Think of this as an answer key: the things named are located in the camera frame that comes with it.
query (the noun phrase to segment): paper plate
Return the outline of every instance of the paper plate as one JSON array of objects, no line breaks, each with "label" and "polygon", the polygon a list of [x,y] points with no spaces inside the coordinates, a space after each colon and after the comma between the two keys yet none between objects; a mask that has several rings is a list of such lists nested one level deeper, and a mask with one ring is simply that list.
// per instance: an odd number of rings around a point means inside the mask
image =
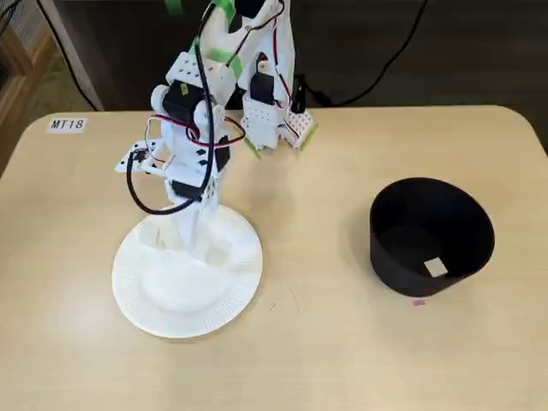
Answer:
[{"label": "paper plate", "polygon": [[194,253],[151,245],[151,232],[161,237],[173,227],[170,217],[149,216],[131,230],[114,260],[112,289],[122,313],[143,331],[196,337],[247,306],[259,286],[262,249],[253,226],[222,205],[200,219]]}]

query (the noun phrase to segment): table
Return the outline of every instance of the table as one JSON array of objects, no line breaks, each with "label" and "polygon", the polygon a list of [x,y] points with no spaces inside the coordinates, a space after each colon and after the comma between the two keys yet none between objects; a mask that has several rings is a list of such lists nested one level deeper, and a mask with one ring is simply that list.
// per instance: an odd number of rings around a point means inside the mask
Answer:
[{"label": "table", "polygon": [[[148,113],[86,116],[83,134],[23,134],[0,180],[0,409],[546,410],[548,161],[501,107],[315,110],[304,152],[245,145],[223,203],[264,249],[258,293],[231,324],[168,341],[111,293],[118,245],[144,216],[113,167]],[[490,214],[491,262],[426,299],[368,259],[374,195],[403,177],[465,189]],[[135,179],[167,205],[156,177]]]}]

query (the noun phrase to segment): white label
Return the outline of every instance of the white label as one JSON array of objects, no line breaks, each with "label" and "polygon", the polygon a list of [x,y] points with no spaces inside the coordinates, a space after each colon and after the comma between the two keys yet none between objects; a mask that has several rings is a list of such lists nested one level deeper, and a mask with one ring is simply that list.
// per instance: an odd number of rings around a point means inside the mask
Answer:
[{"label": "white label", "polygon": [[439,277],[447,274],[447,268],[441,259],[430,259],[425,261],[425,266],[432,277]]},{"label": "white label", "polygon": [[47,132],[50,134],[73,134],[83,133],[86,128],[86,118],[52,118]]}]

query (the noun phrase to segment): black cylindrical container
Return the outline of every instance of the black cylindrical container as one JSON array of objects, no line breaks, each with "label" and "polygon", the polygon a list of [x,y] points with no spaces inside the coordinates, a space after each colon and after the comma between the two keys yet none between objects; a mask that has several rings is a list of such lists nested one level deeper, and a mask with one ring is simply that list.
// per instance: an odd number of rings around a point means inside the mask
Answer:
[{"label": "black cylindrical container", "polygon": [[398,293],[424,297],[481,270],[495,233],[483,208],[447,182],[408,178],[373,201],[371,262]]}]

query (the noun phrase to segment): black wire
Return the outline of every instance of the black wire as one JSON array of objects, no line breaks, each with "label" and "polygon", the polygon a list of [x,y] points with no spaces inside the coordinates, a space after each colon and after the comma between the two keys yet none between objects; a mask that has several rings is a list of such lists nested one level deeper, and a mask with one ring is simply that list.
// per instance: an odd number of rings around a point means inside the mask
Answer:
[{"label": "black wire", "polygon": [[373,89],[377,86],[378,83],[383,79],[384,75],[390,68],[390,66],[397,60],[397,58],[407,49],[409,43],[411,43],[411,40],[413,39],[413,36],[415,32],[417,31],[417,28],[419,27],[420,20],[422,18],[422,15],[425,12],[426,5],[428,4],[428,0],[423,0],[422,4],[419,7],[419,11],[417,12],[416,17],[414,18],[413,26],[411,27],[411,30],[409,31],[409,34],[403,44],[400,46],[396,54],[392,56],[388,62],[386,62],[383,66],[383,68],[380,70],[380,74],[377,76],[377,79],[368,87],[366,90],[358,94],[357,96],[354,96],[352,98],[348,98],[340,103],[332,103],[331,99],[323,92],[319,92],[316,90],[313,90],[304,80],[304,77],[301,78],[302,85],[312,94],[314,100],[316,102],[324,107],[342,107],[344,105],[355,103],[356,101],[364,98],[367,94],[373,91]]},{"label": "black wire", "polygon": [[[204,62],[202,61],[202,53],[200,51],[200,35],[202,31],[204,30],[204,26],[206,25],[207,21],[209,20],[211,16],[211,12],[213,11],[214,7],[207,8],[206,12],[204,13],[204,18],[200,24],[200,28],[198,30],[198,38],[196,39],[196,43],[194,44],[194,53],[196,54],[196,62],[198,63],[198,71],[200,72],[200,79],[202,81],[202,86],[204,88],[204,99],[205,99],[205,106],[207,108],[207,121],[209,122],[209,141],[208,141],[208,147],[207,147],[207,165],[205,167],[205,174],[204,174],[204,180],[202,181],[199,191],[200,195],[199,197],[205,192],[207,185],[209,184],[211,173],[213,172],[213,160],[215,155],[215,124],[213,122],[213,104],[211,102],[211,95],[209,93],[209,86],[207,85],[207,77],[206,77],[206,70],[204,69]],[[148,214],[153,214],[156,216],[167,216],[170,214],[175,214],[176,212],[182,211],[191,204],[193,204],[197,199],[186,199],[183,203],[180,205],[176,205],[175,207],[171,207],[165,210],[153,210],[152,208],[147,207],[143,202],[139,199],[139,196],[135,192],[134,184],[131,179],[131,171],[134,164],[134,152],[129,153],[128,158],[128,166],[126,168],[126,183],[128,184],[128,190],[131,194],[131,197],[134,199],[135,204],[144,212],[147,212]]]},{"label": "black wire", "polygon": [[0,30],[0,36],[2,36],[4,32],[8,29],[9,23],[11,22],[11,19],[14,18],[15,11],[17,10],[17,7],[19,6],[20,2],[21,0],[15,0],[8,7],[6,7],[0,14],[0,20],[9,14],[8,17],[6,18],[6,23],[3,25],[2,30]]},{"label": "black wire", "polygon": [[65,59],[65,63],[67,63],[68,71],[70,72],[70,76],[72,77],[72,81],[76,85],[76,88],[78,89],[78,92],[81,94],[81,96],[86,100],[86,102],[90,105],[90,107],[94,111],[98,111],[95,104],[92,102],[92,100],[89,97],[87,97],[87,95],[84,93],[84,91],[80,87],[80,83],[78,82],[76,74],[74,73],[72,65],[70,64],[69,56],[67,55],[67,52],[65,51],[65,48],[63,47],[63,42],[59,38],[59,34],[57,34],[56,29],[53,27],[53,23],[51,22],[50,17],[45,12],[45,9],[44,9],[44,6],[42,5],[42,2],[40,2],[40,0],[36,0],[36,3],[38,4],[40,12],[42,13],[45,20],[47,21],[48,26],[50,26],[50,30],[53,33],[53,37],[55,37],[55,40],[56,40],[57,44],[59,45],[59,49],[61,50],[61,53],[63,54],[63,58]]}]

